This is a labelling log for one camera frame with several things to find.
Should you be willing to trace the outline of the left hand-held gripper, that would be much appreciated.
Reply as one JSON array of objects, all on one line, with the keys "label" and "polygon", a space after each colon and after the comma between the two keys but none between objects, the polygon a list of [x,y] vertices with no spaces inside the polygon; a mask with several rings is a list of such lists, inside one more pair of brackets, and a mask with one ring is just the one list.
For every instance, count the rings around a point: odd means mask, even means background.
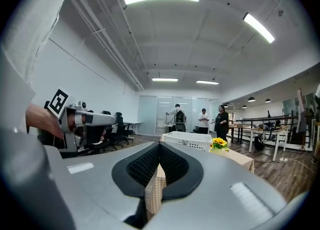
[{"label": "left hand-held gripper", "polygon": [[62,88],[58,88],[47,108],[58,119],[59,129],[63,133],[64,147],[59,149],[60,152],[77,152],[82,146],[82,138],[68,128],[69,114],[84,114],[84,125],[87,126],[106,126],[116,123],[116,118],[112,115],[87,112],[85,102],[77,100]]}]

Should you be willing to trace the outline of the person's left hand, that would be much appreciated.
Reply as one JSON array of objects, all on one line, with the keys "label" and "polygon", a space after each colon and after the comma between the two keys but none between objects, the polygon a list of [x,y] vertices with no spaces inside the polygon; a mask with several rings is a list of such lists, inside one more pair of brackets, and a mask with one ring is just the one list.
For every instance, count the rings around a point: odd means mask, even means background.
[{"label": "person's left hand", "polygon": [[69,114],[67,116],[67,125],[71,132],[74,132],[77,136],[82,137],[84,135],[84,114]]}]

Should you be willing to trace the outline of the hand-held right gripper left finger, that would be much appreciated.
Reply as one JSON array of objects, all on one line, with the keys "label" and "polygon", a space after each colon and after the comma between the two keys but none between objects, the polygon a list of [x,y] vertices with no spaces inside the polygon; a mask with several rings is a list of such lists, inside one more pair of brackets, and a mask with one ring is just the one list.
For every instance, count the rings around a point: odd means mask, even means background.
[{"label": "hand-held right gripper left finger", "polygon": [[[144,186],[127,169],[113,170],[119,161],[141,156],[156,147],[147,142],[111,153],[63,159],[55,147],[46,146],[53,179],[72,217],[69,229],[159,229],[157,217],[146,222]],[[139,187],[141,197],[132,197],[114,182],[116,175],[125,187]]]}]

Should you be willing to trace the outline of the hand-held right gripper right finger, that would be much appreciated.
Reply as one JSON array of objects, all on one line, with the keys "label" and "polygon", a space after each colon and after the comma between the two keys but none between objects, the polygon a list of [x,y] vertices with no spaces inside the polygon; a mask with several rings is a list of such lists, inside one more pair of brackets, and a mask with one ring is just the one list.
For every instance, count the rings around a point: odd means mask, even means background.
[{"label": "hand-held right gripper right finger", "polygon": [[287,205],[271,184],[237,162],[183,145],[172,147],[198,160],[203,178],[190,195],[163,201],[150,229],[253,229]]}]

